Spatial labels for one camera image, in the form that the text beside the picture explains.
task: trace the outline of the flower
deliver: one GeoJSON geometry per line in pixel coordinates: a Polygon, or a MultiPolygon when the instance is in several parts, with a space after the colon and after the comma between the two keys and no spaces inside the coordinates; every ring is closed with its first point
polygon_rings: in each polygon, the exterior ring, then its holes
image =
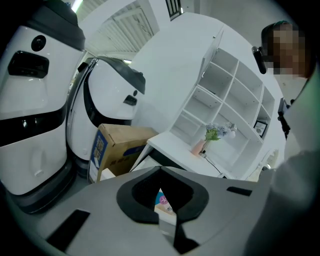
{"type": "Polygon", "coordinates": [[[219,125],[218,123],[208,123],[206,125],[206,141],[218,141],[231,133],[231,123],[227,122],[224,125],[219,125]]]}

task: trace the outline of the white shelf unit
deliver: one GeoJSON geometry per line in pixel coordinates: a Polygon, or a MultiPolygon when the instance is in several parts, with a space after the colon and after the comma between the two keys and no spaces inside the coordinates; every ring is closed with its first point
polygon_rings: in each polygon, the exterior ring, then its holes
{"type": "Polygon", "coordinates": [[[248,67],[219,49],[170,131],[192,148],[205,139],[208,123],[236,124],[235,138],[212,141],[206,155],[229,177],[241,179],[257,157],[268,132],[261,138],[254,129],[256,120],[269,124],[274,102],[263,82],[248,67]]]}
{"type": "Polygon", "coordinates": [[[210,62],[199,81],[199,85],[223,101],[231,85],[232,78],[233,76],[230,73],[217,64],[210,62]]]}

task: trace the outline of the small vase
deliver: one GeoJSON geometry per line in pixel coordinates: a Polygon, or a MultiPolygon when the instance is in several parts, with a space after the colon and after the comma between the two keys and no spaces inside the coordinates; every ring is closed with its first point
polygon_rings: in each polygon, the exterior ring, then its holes
{"type": "Polygon", "coordinates": [[[199,155],[205,143],[206,143],[205,140],[200,139],[199,142],[191,150],[191,153],[194,154],[195,156],[199,155]]]}

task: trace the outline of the white panel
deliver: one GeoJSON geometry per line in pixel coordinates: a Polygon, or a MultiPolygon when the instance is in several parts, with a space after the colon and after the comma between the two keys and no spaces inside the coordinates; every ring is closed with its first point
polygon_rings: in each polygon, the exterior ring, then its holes
{"type": "Polygon", "coordinates": [[[232,108],[223,104],[219,112],[224,118],[236,124],[237,129],[250,140],[262,142],[261,138],[254,132],[251,126],[232,108]]]}
{"type": "Polygon", "coordinates": [[[254,140],[248,141],[242,154],[233,164],[233,167],[230,170],[234,177],[236,177],[237,179],[243,178],[243,176],[248,172],[250,166],[252,165],[253,160],[256,159],[261,147],[262,143],[260,142],[254,140]]]}
{"type": "Polygon", "coordinates": [[[268,112],[266,111],[265,107],[263,105],[261,105],[260,110],[259,110],[259,114],[257,117],[259,120],[264,120],[265,122],[269,122],[271,117],[268,114],[268,112]]]}
{"type": "Polygon", "coordinates": [[[262,81],[242,62],[239,62],[235,77],[260,99],[262,81]]]}
{"type": "Polygon", "coordinates": [[[184,141],[187,144],[191,143],[191,136],[189,136],[188,134],[186,134],[183,130],[181,130],[180,128],[178,128],[177,126],[173,126],[170,130],[170,132],[177,136],[180,140],[184,141]]]}
{"type": "Polygon", "coordinates": [[[223,99],[231,80],[232,76],[230,74],[217,65],[210,63],[203,78],[199,81],[199,85],[223,99]]]}
{"type": "Polygon", "coordinates": [[[195,97],[198,101],[202,102],[209,108],[214,108],[219,105],[221,100],[217,98],[214,94],[210,93],[206,89],[203,89],[200,86],[197,86],[194,93],[193,97],[195,97]]]}
{"type": "MultiPolygon", "coordinates": [[[[223,125],[230,120],[218,114],[214,120],[215,123],[223,125]]],[[[237,130],[235,138],[224,137],[218,141],[212,141],[209,147],[206,149],[208,157],[227,170],[231,169],[231,166],[241,155],[245,146],[248,143],[248,139],[237,130]]]]}
{"type": "Polygon", "coordinates": [[[219,105],[218,101],[214,101],[212,107],[208,107],[193,96],[185,106],[185,109],[207,124],[214,118],[219,105]]]}
{"type": "Polygon", "coordinates": [[[45,35],[45,47],[36,54],[49,60],[44,78],[9,75],[8,65],[16,51],[34,53],[33,39],[41,35],[20,26],[0,60],[0,120],[59,110],[67,100],[73,74],[83,52],[45,35]]]}
{"type": "Polygon", "coordinates": [[[234,79],[225,102],[252,125],[259,107],[256,97],[238,80],[234,79]]]}
{"type": "Polygon", "coordinates": [[[54,175],[66,162],[66,121],[58,128],[0,147],[0,180],[22,195],[54,175]]]}
{"type": "Polygon", "coordinates": [[[275,99],[272,97],[269,90],[264,87],[263,96],[262,96],[262,105],[264,106],[265,110],[268,112],[269,116],[272,116],[275,107],[275,99]]]}
{"type": "Polygon", "coordinates": [[[233,75],[236,71],[238,60],[226,51],[218,48],[212,62],[233,75]]]}
{"type": "Polygon", "coordinates": [[[195,135],[196,131],[199,128],[199,124],[192,121],[190,118],[187,117],[186,114],[181,113],[178,119],[174,123],[175,127],[178,127],[180,130],[185,132],[187,135],[192,137],[195,135]]]}
{"type": "Polygon", "coordinates": [[[213,59],[213,57],[215,56],[217,49],[219,47],[219,44],[221,42],[223,33],[224,33],[224,28],[222,27],[221,30],[219,31],[219,33],[216,35],[216,37],[212,40],[211,45],[209,46],[208,50],[206,51],[206,53],[203,56],[204,62],[203,62],[203,67],[201,70],[201,74],[203,74],[204,72],[206,72],[206,70],[208,69],[211,60],[213,59]]]}

